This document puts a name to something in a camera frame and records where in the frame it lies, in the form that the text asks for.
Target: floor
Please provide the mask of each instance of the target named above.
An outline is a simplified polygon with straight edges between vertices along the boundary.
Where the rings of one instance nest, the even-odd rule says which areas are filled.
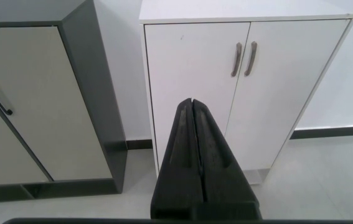
[[[0,223],[15,217],[149,218],[153,151],[129,151],[125,175],[120,195],[0,203]],[[290,141],[253,189],[265,219],[353,219],[353,136]]]

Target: cabinet side panel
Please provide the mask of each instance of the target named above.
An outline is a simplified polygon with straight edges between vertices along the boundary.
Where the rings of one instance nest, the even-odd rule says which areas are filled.
[[[59,31],[107,164],[121,192],[127,148],[93,1],[66,18]]]

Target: cabinet base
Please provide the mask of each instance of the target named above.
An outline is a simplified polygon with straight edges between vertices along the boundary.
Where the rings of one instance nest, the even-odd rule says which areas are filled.
[[[262,184],[270,169],[243,170],[249,184]]]
[[[0,185],[0,202],[56,197],[118,194],[113,179],[67,180],[33,184]]]

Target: black baseboard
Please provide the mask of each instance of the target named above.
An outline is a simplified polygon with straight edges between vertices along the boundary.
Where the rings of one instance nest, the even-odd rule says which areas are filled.
[[[327,138],[339,136],[353,136],[353,127],[296,130],[293,132],[290,139]],[[151,139],[129,140],[126,141],[126,144],[128,145],[128,149],[153,148],[153,142]]]
[[[118,194],[114,179],[68,180],[0,185],[0,202],[57,197]]]
[[[131,149],[152,149],[153,141],[151,139],[143,139],[143,140],[129,140],[126,141],[126,145],[128,150]]]
[[[327,138],[339,136],[353,136],[353,127],[297,130],[294,131],[290,139]]]

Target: gray cabinet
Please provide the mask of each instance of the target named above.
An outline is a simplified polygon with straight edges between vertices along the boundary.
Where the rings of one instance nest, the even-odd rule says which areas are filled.
[[[121,192],[126,153],[94,2],[0,0],[0,184]]]

